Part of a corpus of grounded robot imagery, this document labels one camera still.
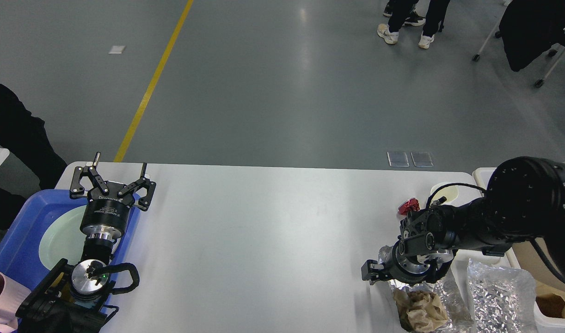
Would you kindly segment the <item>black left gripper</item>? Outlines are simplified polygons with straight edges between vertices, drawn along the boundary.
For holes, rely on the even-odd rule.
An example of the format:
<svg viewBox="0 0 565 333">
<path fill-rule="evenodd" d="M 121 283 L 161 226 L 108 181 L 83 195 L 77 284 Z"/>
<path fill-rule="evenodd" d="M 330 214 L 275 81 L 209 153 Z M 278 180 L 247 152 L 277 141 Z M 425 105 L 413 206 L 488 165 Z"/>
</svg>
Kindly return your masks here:
<svg viewBox="0 0 565 333">
<path fill-rule="evenodd" d="M 147 163 L 141 166 L 140 177 L 124 185 L 117 192 L 117 197 L 108 197 L 110 189 L 97 171 L 101 152 L 96 152 L 90 166 L 77 166 L 74 169 L 69 198 L 87 198 L 88 203 L 81 221 L 80 230 L 92 238 L 94 234 L 109 234 L 112 240 L 118 240 L 126 234 L 130 209 L 137 207 L 148 211 L 155 194 L 156 182 L 146 176 Z M 86 189 L 81 180 L 87 178 L 92 187 Z M 145 195 L 135 200 L 135 194 L 145 190 Z"/>
</svg>

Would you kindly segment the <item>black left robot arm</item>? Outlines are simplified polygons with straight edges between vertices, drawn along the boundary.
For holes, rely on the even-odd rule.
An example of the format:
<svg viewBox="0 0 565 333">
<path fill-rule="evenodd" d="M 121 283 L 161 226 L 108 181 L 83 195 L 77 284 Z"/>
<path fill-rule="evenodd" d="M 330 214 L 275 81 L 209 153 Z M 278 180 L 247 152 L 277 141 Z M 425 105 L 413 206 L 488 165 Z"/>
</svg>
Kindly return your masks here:
<svg viewBox="0 0 565 333">
<path fill-rule="evenodd" d="M 114 249 L 127 233 L 134 208 L 147 211 L 156 188 L 142 164 L 140 177 L 123 184 L 103 179 L 97 167 L 74 169 L 70 199 L 85 198 L 80 231 L 84 234 L 77 264 L 61 259 L 16 311 L 19 333 L 98 333 L 119 310 L 111 295 L 134 291 L 140 276 L 131 263 L 114 263 Z"/>
</svg>

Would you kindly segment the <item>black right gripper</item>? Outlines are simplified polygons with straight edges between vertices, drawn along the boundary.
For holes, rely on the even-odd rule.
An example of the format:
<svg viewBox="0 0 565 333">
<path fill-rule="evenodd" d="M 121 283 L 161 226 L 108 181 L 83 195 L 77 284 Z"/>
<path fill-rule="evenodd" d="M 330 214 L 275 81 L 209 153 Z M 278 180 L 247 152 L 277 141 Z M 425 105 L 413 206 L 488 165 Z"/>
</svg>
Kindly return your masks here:
<svg viewBox="0 0 565 333">
<path fill-rule="evenodd" d="M 454 252 L 440 250 L 428 255 L 406 257 L 393 246 L 384 246 L 384 263 L 369 259 L 361 267 L 362 281 L 374 285 L 377 282 L 398 282 L 415 285 L 436 283 L 448 273 Z"/>
</svg>

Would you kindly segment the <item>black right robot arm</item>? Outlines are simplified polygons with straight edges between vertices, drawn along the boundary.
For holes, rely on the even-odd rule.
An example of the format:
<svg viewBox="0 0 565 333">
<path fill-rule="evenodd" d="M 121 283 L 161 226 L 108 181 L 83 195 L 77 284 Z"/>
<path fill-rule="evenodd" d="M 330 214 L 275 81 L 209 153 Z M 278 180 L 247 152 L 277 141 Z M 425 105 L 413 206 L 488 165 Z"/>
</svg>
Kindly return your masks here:
<svg viewBox="0 0 565 333">
<path fill-rule="evenodd" d="M 420 210 L 399 223 L 397 242 L 379 259 L 367 260 L 361 277 L 369 284 L 395 279 L 410 285 L 436 283 L 459 250 L 502 257 L 513 244 L 542 238 L 547 254 L 536 252 L 565 283 L 565 164 L 517 157 L 500 164 L 481 190 L 462 206 L 435 200 L 433 191 Z"/>
</svg>

